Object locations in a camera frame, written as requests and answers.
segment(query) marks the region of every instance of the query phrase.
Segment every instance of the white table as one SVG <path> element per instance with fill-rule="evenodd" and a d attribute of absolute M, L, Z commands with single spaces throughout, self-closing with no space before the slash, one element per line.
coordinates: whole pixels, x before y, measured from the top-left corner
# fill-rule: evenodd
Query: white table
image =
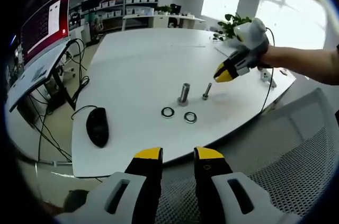
<path fill-rule="evenodd" d="M 138 19 L 138 18 L 149 18 L 148 25 L 151 28 L 167 28 L 168 27 L 168 19 L 175 18 L 183 20 L 182 28 L 187 29 L 196 29 L 196 30 L 205 30 L 206 21 L 203 19 L 197 19 L 196 17 L 190 16 L 179 16 L 179 15 L 127 15 L 122 18 L 122 29 L 124 31 L 126 29 L 126 21 L 127 19 Z"/>
<path fill-rule="evenodd" d="M 63 56 L 63 50 L 66 48 L 66 44 L 67 42 L 63 42 L 44 53 L 27 67 L 20 78 L 15 81 L 8 92 L 6 102 L 6 106 L 9 108 L 10 112 L 13 111 L 21 98 L 27 96 L 34 89 L 49 80 L 53 74 L 53 69 Z"/>
<path fill-rule="evenodd" d="M 87 75 L 91 81 L 80 93 L 77 109 L 106 108 L 110 129 L 106 147 L 92 144 L 86 132 L 91 108 L 74 117 L 73 172 L 77 177 L 108 176 L 124 171 L 133 156 L 147 148 L 164 148 L 163 161 L 176 159 L 229 134 L 259 114 L 268 84 L 253 69 L 232 82 L 213 83 L 208 100 L 202 94 L 226 56 L 209 40 L 212 32 L 187 29 L 141 29 L 111 33 L 100 44 Z M 277 88 L 266 106 L 295 81 L 275 70 Z M 190 83 L 189 104 L 178 106 L 182 84 Z M 162 118 L 162 108 L 175 110 Z M 185 112 L 197 114 L 188 124 Z"/>

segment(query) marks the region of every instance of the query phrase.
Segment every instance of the washer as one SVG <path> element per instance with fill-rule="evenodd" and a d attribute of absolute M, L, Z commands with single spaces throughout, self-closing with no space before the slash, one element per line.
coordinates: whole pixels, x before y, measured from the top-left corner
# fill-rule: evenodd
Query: washer
<path fill-rule="evenodd" d="M 193 116 L 193 120 L 188 119 L 189 115 Z M 184 120 L 185 120 L 185 122 L 188 122 L 188 123 L 195 123 L 197 121 L 197 115 L 195 113 L 193 113 L 193 112 L 187 112 L 184 115 Z"/>
<path fill-rule="evenodd" d="M 170 110 L 170 111 L 171 111 L 171 114 L 170 114 L 170 115 L 166 115 L 166 114 L 165 114 L 165 111 L 166 111 L 166 110 Z M 164 118 L 172 118 L 172 117 L 174 116 L 174 110 L 173 110 L 173 108 L 171 108 L 171 107 L 169 107 L 169 106 L 164 107 L 164 108 L 161 110 L 161 115 L 162 115 L 162 117 L 164 117 Z"/>

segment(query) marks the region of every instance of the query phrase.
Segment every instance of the hex bolt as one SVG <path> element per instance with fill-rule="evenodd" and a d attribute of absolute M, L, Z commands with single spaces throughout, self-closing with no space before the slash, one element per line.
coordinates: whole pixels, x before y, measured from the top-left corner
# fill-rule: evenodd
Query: hex bolt
<path fill-rule="evenodd" d="M 181 95 L 177 99 L 179 106 L 187 106 L 189 104 L 189 100 L 187 99 L 189 91 L 190 91 L 190 84 L 188 83 L 183 84 L 182 89 L 181 89 Z"/>
<path fill-rule="evenodd" d="M 208 98 L 208 93 L 211 90 L 212 83 L 209 83 L 206 89 L 206 92 L 202 95 L 202 99 L 205 101 Z"/>

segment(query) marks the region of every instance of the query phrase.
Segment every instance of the computer monitor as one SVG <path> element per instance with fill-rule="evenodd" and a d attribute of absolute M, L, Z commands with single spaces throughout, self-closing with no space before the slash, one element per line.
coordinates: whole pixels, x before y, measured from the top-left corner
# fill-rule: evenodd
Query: computer monitor
<path fill-rule="evenodd" d="M 69 0 L 50 0 L 21 27 L 24 66 L 68 39 Z"/>
<path fill-rule="evenodd" d="M 100 4 L 100 0 L 87 0 L 81 3 L 81 10 L 88 11 L 88 10 L 98 7 L 99 4 Z"/>

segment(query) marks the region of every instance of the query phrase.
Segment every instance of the black computer mouse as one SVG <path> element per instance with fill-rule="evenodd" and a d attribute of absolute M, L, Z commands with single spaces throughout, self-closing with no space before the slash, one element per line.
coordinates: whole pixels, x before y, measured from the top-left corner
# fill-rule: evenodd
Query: black computer mouse
<path fill-rule="evenodd" d="M 100 148 L 104 147 L 109 136 L 106 109 L 97 107 L 92 110 L 87 118 L 86 129 L 92 143 Z"/>

